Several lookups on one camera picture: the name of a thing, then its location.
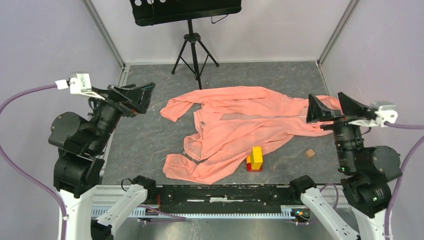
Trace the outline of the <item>small brown wooden cube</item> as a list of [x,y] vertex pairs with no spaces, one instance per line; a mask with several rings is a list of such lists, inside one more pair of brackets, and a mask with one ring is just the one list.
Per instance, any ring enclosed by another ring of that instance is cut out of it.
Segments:
[[310,158],[312,158],[316,155],[316,153],[313,149],[308,149],[304,154],[308,159],[310,159]]

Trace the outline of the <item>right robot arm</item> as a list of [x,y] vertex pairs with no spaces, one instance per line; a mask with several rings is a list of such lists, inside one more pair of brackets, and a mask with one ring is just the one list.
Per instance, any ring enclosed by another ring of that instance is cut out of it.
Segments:
[[340,109],[331,109],[315,95],[308,96],[306,122],[321,122],[334,136],[343,194],[357,221],[350,227],[324,199],[307,175],[289,184],[289,199],[304,204],[317,217],[334,240],[382,240],[391,232],[388,212],[393,193],[389,182],[402,176],[399,153],[389,146],[364,145],[361,127],[385,127],[398,118],[396,105],[389,101],[362,104],[343,92],[338,93]]

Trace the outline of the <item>red toy brick base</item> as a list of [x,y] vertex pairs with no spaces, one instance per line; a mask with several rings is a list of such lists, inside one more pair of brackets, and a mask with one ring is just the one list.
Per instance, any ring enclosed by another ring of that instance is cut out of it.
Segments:
[[248,156],[246,158],[246,168],[248,172],[261,172],[262,171],[263,158],[255,158]]

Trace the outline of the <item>yellow toy brick block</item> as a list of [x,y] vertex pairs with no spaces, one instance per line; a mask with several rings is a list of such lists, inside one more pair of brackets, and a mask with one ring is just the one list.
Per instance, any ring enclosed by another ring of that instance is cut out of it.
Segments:
[[250,166],[252,170],[259,170],[262,168],[263,154],[260,146],[254,146],[250,154]]

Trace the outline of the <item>salmon pink thin jacket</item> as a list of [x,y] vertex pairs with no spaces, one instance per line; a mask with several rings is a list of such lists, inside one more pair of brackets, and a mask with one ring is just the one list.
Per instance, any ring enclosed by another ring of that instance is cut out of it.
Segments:
[[235,172],[254,147],[269,154],[294,136],[321,137],[321,123],[307,123],[309,102],[262,86],[194,90],[171,98],[160,115],[176,122],[193,105],[196,132],[183,140],[184,154],[168,154],[167,178],[211,185]]

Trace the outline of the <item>black music stand tripod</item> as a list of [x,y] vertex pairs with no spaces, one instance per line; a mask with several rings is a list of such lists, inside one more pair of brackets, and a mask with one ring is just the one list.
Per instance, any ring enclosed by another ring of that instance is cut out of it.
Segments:
[[201,35],[194,31],[193,20],[237,14],[242,10],[241,0],[131,0],[132,14],[139,27],[154,26],[173,22],[186,21],[188,33],[179,51],[171,74],[175,74],[177,66],[183,62],[194,74],[201,90],[201,76],[210,59],[218,68],[220,64],[202,41]]

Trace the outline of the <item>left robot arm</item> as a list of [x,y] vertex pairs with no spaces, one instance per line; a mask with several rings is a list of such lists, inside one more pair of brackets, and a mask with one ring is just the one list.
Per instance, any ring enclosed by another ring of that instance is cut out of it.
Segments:
[[90,119],[65,112],[53,121],[48,142],[58,148],[53,185],[66,209],[62,226],[66,239],[112,240],[133,210],[141,203],[151,204],[156,200],[156,182],[139,175],[106,213],[92,218],[106,144],[121,118],[147,112],[155,86],[148,83],[92,88],[84,93],[92,109]]

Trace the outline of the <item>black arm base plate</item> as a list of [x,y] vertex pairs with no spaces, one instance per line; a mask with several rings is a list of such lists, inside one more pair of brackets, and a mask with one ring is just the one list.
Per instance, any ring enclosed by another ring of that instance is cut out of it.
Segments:
[[145,205],[168,214],[266,214],[300,205],[287,184],[157,185]]

